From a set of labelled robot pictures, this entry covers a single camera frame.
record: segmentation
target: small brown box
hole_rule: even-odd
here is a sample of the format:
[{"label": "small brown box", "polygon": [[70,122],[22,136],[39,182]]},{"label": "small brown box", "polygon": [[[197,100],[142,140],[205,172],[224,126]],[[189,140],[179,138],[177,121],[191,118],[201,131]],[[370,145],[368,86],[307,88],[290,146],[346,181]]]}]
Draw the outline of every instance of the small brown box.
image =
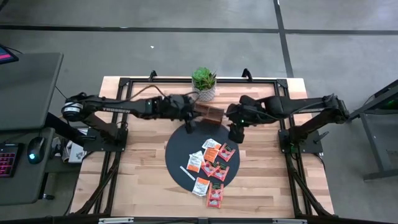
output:
[{"label": "small brown box", "polygon": [[224,109],[196,103],[194,110],[201,113],[204,121],[213,124],[221,124],[223,122]]}]

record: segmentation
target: white stick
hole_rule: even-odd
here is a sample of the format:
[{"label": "white stick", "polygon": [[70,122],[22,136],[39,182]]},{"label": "white stick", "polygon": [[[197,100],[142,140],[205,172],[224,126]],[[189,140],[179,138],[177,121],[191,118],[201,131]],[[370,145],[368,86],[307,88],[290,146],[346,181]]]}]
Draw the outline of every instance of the white stick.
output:
[{"label": "white stick", "polygon": [[184,167],[180,166],[181,170],[184,171],[189,177],[191,177],[192,180],[195,180],[195,178],[186,170]]}]

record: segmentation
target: computer mouse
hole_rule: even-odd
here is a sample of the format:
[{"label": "computer mouse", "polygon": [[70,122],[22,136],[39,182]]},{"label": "computer mouse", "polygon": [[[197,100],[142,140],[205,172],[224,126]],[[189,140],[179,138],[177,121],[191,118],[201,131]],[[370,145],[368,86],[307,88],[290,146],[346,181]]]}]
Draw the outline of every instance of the computer mouse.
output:
[{"label": "computer mouse", "polygon": [[30,140],[27,146],[27,160],[31,164],[38,164],[44,158],[44,138],[36,137]]}]

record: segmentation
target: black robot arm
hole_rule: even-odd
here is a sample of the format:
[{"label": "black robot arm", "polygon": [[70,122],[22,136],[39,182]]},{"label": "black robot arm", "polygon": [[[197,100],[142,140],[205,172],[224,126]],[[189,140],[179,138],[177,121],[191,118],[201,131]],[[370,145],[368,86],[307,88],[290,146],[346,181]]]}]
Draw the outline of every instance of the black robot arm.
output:
[{"label": "black robot arm", "polygon": [[231,104],[226,112],[226,116],[232,121],[229,138],[237,143],[243,142],[244,128],[250,125],[271,124],[300,112],[320,112],[305,124],[289,129],[290,140],[296,144],[326,124],[344,123],[349,115],[344,102],[335,95],[299,100],[291,100],[286,96],[269,96],[255,100],[244,95],[239,102],[238,105]]},{"label": "black robot arm", "polygon": [[101,137],[108,142],[123,138],[125,130],[114,123],[105,123],[94,113],[97,111],[133,114],[142,119],[178,119],[184,120],[187,132],[192,132],[193,118],[199,116],[193,111],[194,100],[188,95],[156,96],[136,101],[114,100],[80,93],[65,101],[62,115],[67,121],[80,121],[99,131]]}]

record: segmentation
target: white plant pot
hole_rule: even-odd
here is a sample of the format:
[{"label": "white plant pot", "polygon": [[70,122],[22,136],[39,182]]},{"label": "white plant pot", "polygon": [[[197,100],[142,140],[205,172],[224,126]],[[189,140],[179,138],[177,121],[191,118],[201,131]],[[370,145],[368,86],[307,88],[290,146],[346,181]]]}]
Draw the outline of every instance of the white plant pot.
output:
[{"label": "white plant pot", "polygon": [[198,101],[208,102],[208,101],[212,100],[214,98],[214,96],[216,95],[216,84],[217,84],[217,80],[215,80],[215,83],[211,89],[201,91],[201,90],[195,88],[195,85],[193,84],[193,80],[192,80],[192,90],[199,93]]}]

